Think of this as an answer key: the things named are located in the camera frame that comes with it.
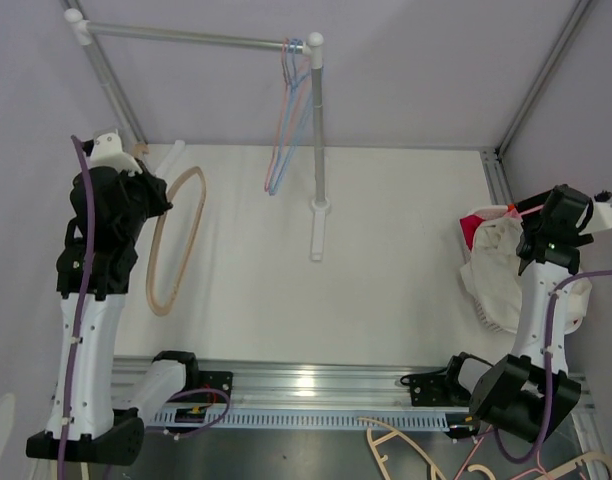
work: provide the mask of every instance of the vertical pole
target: vertical pole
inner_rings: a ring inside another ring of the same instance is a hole
[[[84,49],[120,127],[127,136],[126,139],[133,145],[135,143],[146,143],[144,132],[124,92],[121,90],[103,50],[97,40],[85,29],[85,20],[79,10],[79,1],[61,0],[61,3],[64,7],[73,7],[64,12],[64,17],[71,24],[79,44]]]
[[[315,144],[315,204],[325,206],[326,200],[326,168],[324,159],[324,110],[322,94],[322,46],[324,37],[319,33],[308,36],[308,46],[311,50],[310,74],[313,85],[313,136]]]
[[[310,74],[313,85],[313,137],[315,144],[315,198],[313,207],[313,235],[310,244],[310,258],[321,262],[324,258],[326,238],[326,215],[330,202],[326,198],[326,164],[324,158],[324,109],[322,95],[322,70],[324,67],[322,46],[324,37],[311,33],[307,41],[310,49]]]

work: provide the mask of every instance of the white cloth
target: white cloth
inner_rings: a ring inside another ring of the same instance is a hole
[[[460,269],[466,290],[480,303],[486,320],[513,333],[517,332],[522,305],[520,259],[515,253],[521,233],[521,221],[516,218],[482,223],[475,232],[470,261]],[[573,284],[566,333],[579,328],[591,288],[585,278]]]

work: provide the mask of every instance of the white pole base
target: white pole base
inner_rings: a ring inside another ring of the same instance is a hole
[[[330,201],[323,204],[311,202],[313,209],[313,236],[310,244],[310,259],[321,262],[324,259],[324,239],[326,238],[326,215],[330,212]]]

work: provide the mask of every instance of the metal rod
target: metal rod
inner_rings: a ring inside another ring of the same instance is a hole
[[[263,40],[259,38],[231,37],[227,35],[213,35],[210,33],[185,32],[163,28],[131,27],[124,25],[111,25],[108,23],[89,22],[87,30],[95,35],[108,35],[111,37],[142,38],[147,40],[160,40],[166,42],[200,43],[222,45],[226,47],[251,48],[257,50],[281,51],[284,42],[276,40]],[[296,52],[303,53],[303,45],[298,45]]]
[[[536,105],[536,100],[541,93],[546,89],[548,82],[554,75],[559,63],[564,58],[565,53],[568,51],[570,46],[575,39],[576,34],[579,32],[584,24],[584,21],[588,18],[592,7],[597,3],[597,0],[578,0],[577,4],[570,13],[562,31],[557,37],[557,41],[551,48],[544,64],[539,70],[539,73],[533,80],[526,97],[522,101],[519,110],[515,113],[513,121],[506,130],[504,137],[499,146],[499,156],[503,157],[508,151],[508,147],[517,135],[519,128],[524,124],[526,118]]]
[[[85,12],[82,10],[79,0],[60,0],[60,3],[65,10],[74,8],[79,10],[85,17]],[[128,98],[117,81],[115,72],[97,39],[91,36],[91,43],[89,45],[82,45],[82,47],[128,140],[132,143],[147,143],[137,116],[131,108]]]
[[[313,89],[313,136],[315,143],[315,205],[327,204],[324,160],[324,109],[322,68],[310,71]]]

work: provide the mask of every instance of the white wall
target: white wall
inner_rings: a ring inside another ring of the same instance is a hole
[[[17,396],[0,479],[25,478],[61,343],[55,261],[78,163],[69,136],[114,118],[56,0],[0,0],[0,397]]]
[[[598,3],[511,147],[505,165],[515,198],[564,182],[586,193],[612,190],[612,0]],[[596,235],[582,262],[586,270],[612,268],[612,231]],[[612,278],[593,284],[570,347],[612,440]]]
[[[91,20],[326,40],[329,145],[490,146],[575,1],[82,0]],[[152,143],[268,145],[279,54],[104,38]]]

